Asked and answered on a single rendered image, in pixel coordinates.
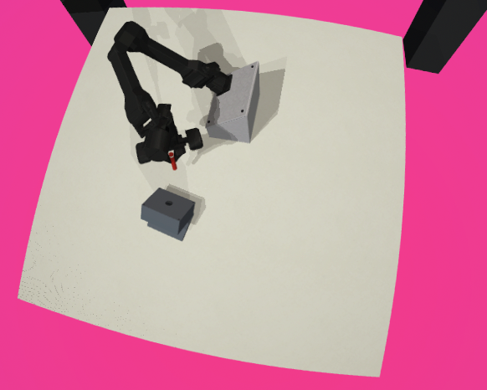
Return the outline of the dark red peg with white band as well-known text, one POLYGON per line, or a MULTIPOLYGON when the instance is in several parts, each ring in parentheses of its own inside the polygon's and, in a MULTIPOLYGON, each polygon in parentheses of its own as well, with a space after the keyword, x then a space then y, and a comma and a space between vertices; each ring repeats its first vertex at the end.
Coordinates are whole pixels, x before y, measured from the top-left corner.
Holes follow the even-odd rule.
POLYGON ((171 160, 171 163, 172 163, 172 169, 174 171, 176 171, 177 170, 177 164, 176 164, 176 161, 175 161, 175 157, 174 157, 173 152, 169 152, 168 155, 169 155, 170 160, 171 160))

